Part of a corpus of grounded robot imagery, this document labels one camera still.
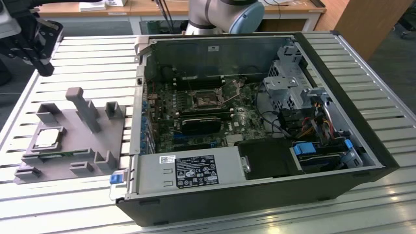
floor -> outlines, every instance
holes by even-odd
[[[109,36],[131,35],[128,22],[64,24],[65,36]],[[401,39],[397,32],[391,32],[377,49],[369,65],[385,81],[392,90],[397,93],[411,110],[416,112],[416,38]],[[9,68],[13,79],[0,86],[0,129],[4,126],[8,115],[17,102],[17,94],[1,95],[1,93],[20,93],[33,72],[32,66],[24,64],[21,60],[9,60],[0,56]]]

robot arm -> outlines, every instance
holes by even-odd
[[[51,76],[49,63],[63,25],[43,20],[35,7],[57,2],[97,2],[100,0],[0,0],[0,53],[19,57],[35,66],[41,76]]]
[[[257,0],[192,0],[185,34],[252,33],[263,16]]]

green circuit board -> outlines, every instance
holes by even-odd
[[[237,136],[241,140],[267,137],[253,105],[259,83],[244,84],[237,81],[239,78],[227,78],[224,86],[215,90],[177,91],[168,83],[148,85],[157,153],[227,147],[229,136]],[[183,118],[177,117],[177,113],[212,108],[227,109],[224,115],[229,115],[221,121],[220,131],[185,136],[181,133]]]

regulatory label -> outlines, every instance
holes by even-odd
[[[208,52],[217,52],[220,51],[220,46],[208,46]]]
[[[176,186],[180,189],[219,183],[213,155],[177,158]]]
[[[163,163],[175,162],[175,158],[176,158],[175,155],[160,156],[160,157],[159,157],[159,163],[163,164]]]
[[[124,15],[127,15],[127,12],[109,12],[108,15],[109,16],[120,16],[120,15],[124,16]]]

metal workbench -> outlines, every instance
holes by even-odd
[[[73,108],[64,97],[68,87],[81,87],[96,107],[107,101],[128,106],[121,167],[129,162],[135,36],[65,38],[53,56],[53,76],[33,74],[0,133],[0,232],[413,233],[415,115],[341,37],[323,32],[307,33],[305,37],[393,154],[401,166],[397,171],[335,200],[151,228],[136,226],[113,205],[108,176],[13,184],[13,173],[39,121],[35,111],[40,103],[49,101],[60,109]]]

